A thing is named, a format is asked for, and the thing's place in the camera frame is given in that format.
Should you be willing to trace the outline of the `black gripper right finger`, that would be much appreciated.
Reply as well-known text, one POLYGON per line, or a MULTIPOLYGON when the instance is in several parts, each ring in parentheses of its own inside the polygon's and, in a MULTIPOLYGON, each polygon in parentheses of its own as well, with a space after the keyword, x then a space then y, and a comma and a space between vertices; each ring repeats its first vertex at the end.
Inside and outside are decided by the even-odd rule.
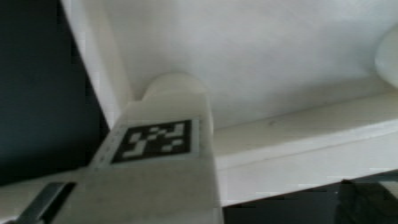
POLYGON ((342 181, 336 224, 398 224, 398 181, 342 181))

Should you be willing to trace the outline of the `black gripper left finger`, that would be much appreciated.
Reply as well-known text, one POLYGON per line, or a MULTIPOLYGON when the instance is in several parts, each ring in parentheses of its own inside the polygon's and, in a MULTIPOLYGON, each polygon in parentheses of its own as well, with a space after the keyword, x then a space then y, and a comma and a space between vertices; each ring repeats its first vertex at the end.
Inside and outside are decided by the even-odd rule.
POLYGON ((75 182, 50 182, 16 218, 15 224, 52 224, 75 182))

